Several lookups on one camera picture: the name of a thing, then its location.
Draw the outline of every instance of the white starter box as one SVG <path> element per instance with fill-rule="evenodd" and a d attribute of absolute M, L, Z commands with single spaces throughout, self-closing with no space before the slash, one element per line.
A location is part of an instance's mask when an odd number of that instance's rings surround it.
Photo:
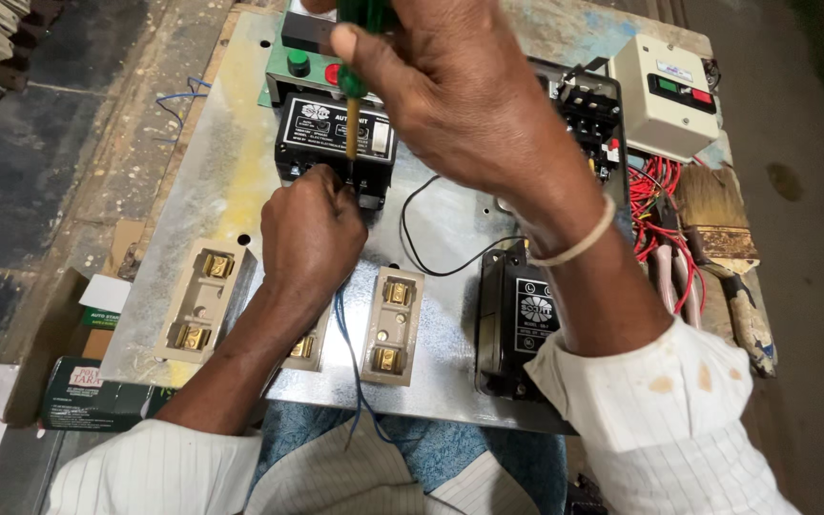
<path fill-rule="evenodd" d="M 682 162 L 720 132 L 701 58 L 639 34 L 609 61 L 622 87 L 628 146 Z"/>

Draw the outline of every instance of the man's right hand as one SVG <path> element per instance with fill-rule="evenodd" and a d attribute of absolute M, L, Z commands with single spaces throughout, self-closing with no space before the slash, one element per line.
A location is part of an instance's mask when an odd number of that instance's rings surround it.
<path fill-rule="evenodd" d="M 341 24 L 331 44 L 383 99 L 406 146 L 441 175 L 515 206 L 530 196 L 520 187 L 560 173 L 574 144 L 497 2 L 393 4 L 405 29 L 395 41 Z M 304 5 L 322 12 L 335 0 Z"/>

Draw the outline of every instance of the man's left hand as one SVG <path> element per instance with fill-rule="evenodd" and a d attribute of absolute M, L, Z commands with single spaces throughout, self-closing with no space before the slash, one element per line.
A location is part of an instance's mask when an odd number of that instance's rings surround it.
<path fill-rule="evenodd" d="M 351 274 L 367 227 L 351 186 L 317 165 L 263 207 L 263 288 L 275 302 L 319 316 Z"/>

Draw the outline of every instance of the black relay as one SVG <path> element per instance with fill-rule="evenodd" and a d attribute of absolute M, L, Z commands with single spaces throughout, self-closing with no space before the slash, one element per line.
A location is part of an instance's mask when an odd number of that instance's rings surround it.
<path fill-rule="evenodd" d="M 486 395 L 542 401 L 523 365 L 536 357 L 559 322 L 548 283 L 526 258 L 522 240 L 482 257 L 475 381 Z"/>
<path fill-rule="evenodd" d="M 328 164 L 354 186 L 359 204 L 383 209 L 396 160 L 396 134 L 386 113 L 362 106 L 358 158 L 345 156 L 348 126 L 345 102 L 313 94 L 290 94 L 282 104 L 276 140 L 276 168 L 282 181 L 294 181 L 317 164 Z"/>

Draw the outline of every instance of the red push button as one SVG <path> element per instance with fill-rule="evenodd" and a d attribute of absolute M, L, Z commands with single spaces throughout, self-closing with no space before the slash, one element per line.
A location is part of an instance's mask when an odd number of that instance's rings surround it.
<path fill-rule="evenodd" d="M 695 100 L 701 100 L 706 103 L 714 103 L 714 99 L 711 98 L 711 94 L 705 93 L 702 90 L 692 89 L 692 96 L 695 97 Z"/>
<path fill-rule="evenodd" d="M 341 65 L 336 62 L 326 67 L 326 71 L 323 73 L 326 77 L 326 82 L 333 86 L 339 85 L 339 68 L 341 68 Z"/>

